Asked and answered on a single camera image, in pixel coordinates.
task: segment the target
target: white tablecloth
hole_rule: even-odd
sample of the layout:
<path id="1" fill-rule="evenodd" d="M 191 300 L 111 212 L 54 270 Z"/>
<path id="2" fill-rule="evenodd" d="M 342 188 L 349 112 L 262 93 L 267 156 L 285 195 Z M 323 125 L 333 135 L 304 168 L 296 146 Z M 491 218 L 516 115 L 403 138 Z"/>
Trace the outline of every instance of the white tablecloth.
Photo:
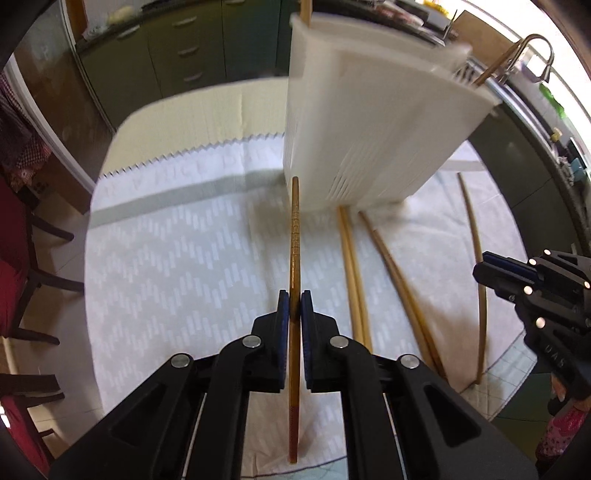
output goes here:
<path id="1" fill-rule="evenodd" d="M 289 202 L 282 136 L 173 155 L 101 177 L 86 248 L 86 308 L 95 374 L 111 410 L 167 358 L 218 353 L 273 311 L 288 286 Z M 510 210 L 488 172 L 465 174 L 484 249 L 523 260 Z M 465 207 L 455 174 L 439 171 L 403 204 L 368 211 L 434 329 L 452 386 L 494 416 L 523 382 L 534 355 L 511 305 L 489 295 L 489 371 L 477 387 L 478 296 Z M 377 355 L 418 354 L 378 253 L 355 220 Z M 351 335 L 336 215 L 302 215 L 302 288 L 315 310 Z M 297 469 L 345 455 L 337 394 L 302 388 Z M 287 395 L 253 394 L 243 474 L 288 472 Z M 342 460 L 324 466 L 340 472 Z"/>

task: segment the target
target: wooden chair leg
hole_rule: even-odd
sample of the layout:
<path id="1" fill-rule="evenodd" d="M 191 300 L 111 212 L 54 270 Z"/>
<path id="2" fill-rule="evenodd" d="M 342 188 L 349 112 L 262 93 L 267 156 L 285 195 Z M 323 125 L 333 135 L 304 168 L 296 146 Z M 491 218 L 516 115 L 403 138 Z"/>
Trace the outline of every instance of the wooden chair leg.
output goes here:
<path id="1" fill-rule="evenodd" d="M 59 389 L 60 386 L 55 375 L 0 374 L 0 391 L 2 395 L 52 393 Z"/>
<path id="2" fill-rule="evenodd" d="M 46 397 L 23 397 L 21 402 L 26 408 L 38 407 L 45 403 L 51 403 L 52 401 L 63 400 L 66 396 L 63 393 L 56 393 L 55 395 L 47 395 Z"/>
<path id="3" fill-rule="evenodd" d="M 68 242 L 74 240 L 74 234 L 70 232 L 66 232 L 61 228 L 53 226 L 52 224 L 46 222 L 44 219 L 39 218 L 36 215 L 30 214 L 29 218 L 31 219 L 31 223 L 36 226 L 38 229 L 43 230 L 44 232 L 50 233 L 54 236 L 58 236 L 59 238 L 63 238 Z"/>
<path id="4" fill-rule="evenodd" d="M 15 328 L 10 332 L 10 337 L 18 340 L 30 340 L 33 342 L 45 342 L 52 345 L 59 345 L 60 341 L 57 337 L 48 335 L 46 333 L 34 332 L 33 330 L 27 330 L 25 328 Z"/>
<path id="5" fill-rule="evenodd" d="M 47 429 L 47 430 L 43 430 L 42 432 L 39 432 L 39 435 L 41 435 L 41 438 L 43 438 L 43 437 L 47 437 L 48 435 L 51 435 L 52 433 L 55 433 L 53 431 L 53 429 Z"/>
<path id="6" fill-rule="evenodd" d="M 14 311 L 14 317 L 12 317 L 12 328 L 18 328 L 18 326 L 21 324 L 22 316 L 24 315 L 25 310 L 27 309 L 27 305 L 29 305 L 29 302 L 31 301 L 31 298 L 35 293 L 35 290 L 39 286 L 40 283 L 35 281 L 35 279 L 31 278 L 31 276 L 29 275 L 27 284 L 25 285 L 25 289 L 22 291 L 21 298 L 18 300 L 17 308 Z"/>
<path id="7" fill-rule="evenodd" d="M 84 283 L 81 281 L 68 280 L 53 275 L 43 270 L 35 270 L 35 276 L 40 283 L 50 287 L 61 288 L 62 290 L 84 292 Z"/>

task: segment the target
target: cabinet handle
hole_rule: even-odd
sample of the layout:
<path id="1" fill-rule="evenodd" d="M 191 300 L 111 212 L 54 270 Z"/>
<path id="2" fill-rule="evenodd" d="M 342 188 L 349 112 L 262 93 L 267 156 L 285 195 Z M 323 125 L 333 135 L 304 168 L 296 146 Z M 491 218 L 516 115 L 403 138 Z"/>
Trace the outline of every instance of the cabinet handle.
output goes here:
<path id="1" fill-rule="evenodd" d="M 124 38 L 127 38 L 130 35 L 133 35 L 138 30 L 139 30 L 139 25 L 136 25 L 134 27 L 131 27 L 130 29 L 125 30 L 123 33 L 120 33 L 119 35 L 117 35 L 117 40 L 123 40 Z"/>
<path id="2" fill-rule="evenodd" d="M 199 50 L 199 45 L 195 45 L 194 47 L 191 47 L 191 48 L 185 48 L 185 50 L 179 50 L 177 53 L 178 53 L 179 57 L 183 58 L 183 57 L 188 57 L 189 55 L 192 55 L 197 50 Z"/>
<path id="3" fill-rule="evenodd" d="M 185 25 L 192 24 L 195 20 L 197 20 L 197 15 L 195 15 L 194 17 L 185 18 L 184 20 L 179 20 L 178 22 L 173 23 L 173 27 L 184 27 Z"/>
<path id="4" fill-rule="evenodd" d="M 195 75 L 191 75 L 190 77 L 185 77 L 183 79 L 184 83 L 194 82 L 195 80 L 199 80 L 203 76 L 203 72 L 196 73 Z"/>

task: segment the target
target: red checkered cloth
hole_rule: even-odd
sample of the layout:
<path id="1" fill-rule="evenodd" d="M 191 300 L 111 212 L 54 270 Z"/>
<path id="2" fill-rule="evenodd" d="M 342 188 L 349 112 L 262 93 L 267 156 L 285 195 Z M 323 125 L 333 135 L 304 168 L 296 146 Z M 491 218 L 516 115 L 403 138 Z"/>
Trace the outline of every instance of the red checkered cloth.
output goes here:
<path id="1" fill-rule="evenodd" d="M 0 135 L 6 136 L 0 139 L 5 150 L 0 156 L 0 164 L 12 189 L 18 191 L 24 184 L 31 184 L 35 172 L 51 155 L 51 148 L 30 124 L 3 72 L 0 72 L 0 106 L 4 115 Z"/>

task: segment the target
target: wall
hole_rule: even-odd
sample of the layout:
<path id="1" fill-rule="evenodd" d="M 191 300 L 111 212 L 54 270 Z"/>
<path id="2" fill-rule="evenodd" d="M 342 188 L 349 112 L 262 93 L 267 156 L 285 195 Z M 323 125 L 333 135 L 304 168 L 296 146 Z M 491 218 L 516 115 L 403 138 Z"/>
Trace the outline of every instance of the wall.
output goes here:
<path id="1" fill-rule="evenodd" d="M 70 51 L 58 2 L 33 23 L 14 56 L 43 116 L 96 181 L 112 136 Z"/>

